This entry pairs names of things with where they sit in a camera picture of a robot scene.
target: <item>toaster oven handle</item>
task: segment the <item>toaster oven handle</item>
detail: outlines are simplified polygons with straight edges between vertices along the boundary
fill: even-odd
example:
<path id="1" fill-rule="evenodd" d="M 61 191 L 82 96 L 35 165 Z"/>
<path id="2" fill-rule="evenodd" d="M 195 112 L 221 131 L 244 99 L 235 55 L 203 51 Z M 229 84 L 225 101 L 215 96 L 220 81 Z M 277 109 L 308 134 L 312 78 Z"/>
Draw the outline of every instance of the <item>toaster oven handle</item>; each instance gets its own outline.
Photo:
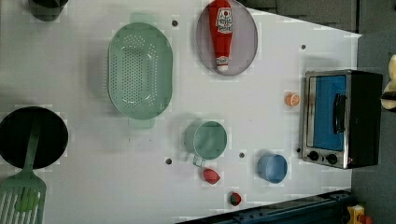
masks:
<path id="1" fill-rule="evenodd" d="M 335 94 L 334 105 L 332 108 L 332 127 L 334 134 L 343 133 L 345 128 L 345 113 L 346 113 L 345 95 L 339 93 Z"/>

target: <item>white table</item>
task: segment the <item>white table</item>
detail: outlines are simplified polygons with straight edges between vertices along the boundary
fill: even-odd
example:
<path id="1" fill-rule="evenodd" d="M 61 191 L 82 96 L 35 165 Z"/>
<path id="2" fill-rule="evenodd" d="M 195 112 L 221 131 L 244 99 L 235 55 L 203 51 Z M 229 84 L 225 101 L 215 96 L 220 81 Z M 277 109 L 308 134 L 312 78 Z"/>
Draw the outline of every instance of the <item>white table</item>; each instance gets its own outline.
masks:
<path id="1" fill-rule="evenodd" d="M 283 100 L 300 92 L 307 70 L 356 68 L 359 36 L 250 10 L 256 59 L 244 74 L 223 77 L 202 65 L 194 44 L 208 2 L 70 0 L 59 20 L 40 22 L 26 0 L 2 1 L 1 118 L 42 105 L 66 120 L 70 134 L 59 161 L 37 171 L 48 186 L 45 223 L 173 223 L 350 188 L 350 171 L 298 159 L 301 109 Z M 171 104 L 145 131 L 132 130 L 106 92 L 109 41 L 133 12 L 156 15 L 174 51 Z M 200 179 L 183 146 L 182 133 L 197 118 L 220 120 L 231 139 L 207 163 L 221 175 L 215 186 Z M 265 152 L 287 159 L 281 184 L 255 174 Z M 17 169 L 2 161 L 0 171 L 4 178 Z M 243 196 L 239 206 L 227 203 L 232 190 Z"/>

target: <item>ketchup bottle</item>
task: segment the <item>ketchup bottle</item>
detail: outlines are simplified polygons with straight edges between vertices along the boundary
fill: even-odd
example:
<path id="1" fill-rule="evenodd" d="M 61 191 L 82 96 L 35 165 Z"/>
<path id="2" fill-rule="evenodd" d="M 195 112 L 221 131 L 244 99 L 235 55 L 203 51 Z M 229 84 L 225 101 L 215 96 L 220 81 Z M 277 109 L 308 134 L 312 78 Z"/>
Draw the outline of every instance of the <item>ketchup bottle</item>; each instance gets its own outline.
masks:
<path id="1" fill-rule="evenodd" d="M 227 0 L 215 0 L 209 5 L 209 23 L 215 47 L 216 64 L 220 72 L 225 72 L 228 70 L 233 38 L 233 16 Z"/>

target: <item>black object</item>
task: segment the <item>black object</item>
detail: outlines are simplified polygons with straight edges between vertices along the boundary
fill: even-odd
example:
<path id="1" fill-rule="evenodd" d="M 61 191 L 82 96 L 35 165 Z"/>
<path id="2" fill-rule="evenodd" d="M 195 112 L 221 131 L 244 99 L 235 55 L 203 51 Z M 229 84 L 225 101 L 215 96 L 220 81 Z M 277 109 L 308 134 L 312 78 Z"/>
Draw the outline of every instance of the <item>black object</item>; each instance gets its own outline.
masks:
<path id="1" fill-rule="evenodd" d="M 316 151 L 311 151 L 308 154 L 309 159 L 311 159 L 312 161 L 317 161 L 319 159 L 319 154 Z"/>
<path id="2" fill-rule="evenodd" d="M 348 168 L 378 164 L 381 95 L 382 75 L 352 72 Z"/>
<path id="3" fill-rule="evenodd" d="M 381 99 L 396 101 L 396 91 L 386 91 L 382 94 Z"/>
<path id="4" fill-rule="evenodd" d="M 343 133 L 346 129 L 346 97 L 339 93 L 335 94 L 334 107 L 332 108 L 332 126 L 334 134 Z"/>
<path id="5" fill-rule="evenodd" d="M 213 217 L 204 217 L 183 223 L 345 224 L 349 221 L 347 219 L 347 207 L 354 206 L 357 203 L 357 198 L 349 192 L 336 191 Z"/>
<path id="6" fill-rule="evenodd" d="M 165 163 L 168 165 L 172 164 L 172 159 L 170 159 L 170 158 L 166 159 Z"/>
<path id="7" fill-rule="evenodd" d="M 334 165 L 337 163 L 337 157 L 334 154 L 330 154 L 329 156 L 326 157 L 326 160 L 329 162 L 329 164 Z"/>
<path id="8" fill-rule="evenodd" d="M 41 21 L 55 21 L 68 0 L 29 0 L 32 14 Z"/>
<path id="9" fill-rule="evenodd" d="M 0 123 L 0 155 L 18 168 L 24 165 L 34 116 L 40 119 L 42 126 L 34 169 L 53 164 L 64 154 L 67 146 L 67 128 L 58 115 L 48 109 L 35 106 L 18 109 Z"/>

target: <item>cup handle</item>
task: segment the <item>cup handle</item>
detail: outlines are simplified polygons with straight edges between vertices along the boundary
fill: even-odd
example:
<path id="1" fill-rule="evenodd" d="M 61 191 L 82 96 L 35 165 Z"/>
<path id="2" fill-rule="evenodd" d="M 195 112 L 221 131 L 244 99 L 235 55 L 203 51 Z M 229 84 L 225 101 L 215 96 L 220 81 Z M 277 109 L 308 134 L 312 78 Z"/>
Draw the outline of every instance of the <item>cup handle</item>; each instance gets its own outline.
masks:
<path id="1" fill-rule="evenodd" d="M 203 158 L 201 158 L 201 162 L 200 162 L 200 164 L 198 165 L 198 159 L 199 158 L 201 158 L 201 157 L 199 157 L 199 156 L 196 156 L 196 155 L 194 155 L 194 160 L 192 161 L 192 164 L 194 164 L 194 165 L 196 165 L 196 166 L 198 166 L 198 167 L 202 167 L 202 164 L 204 164 L 204 159 Z"/>

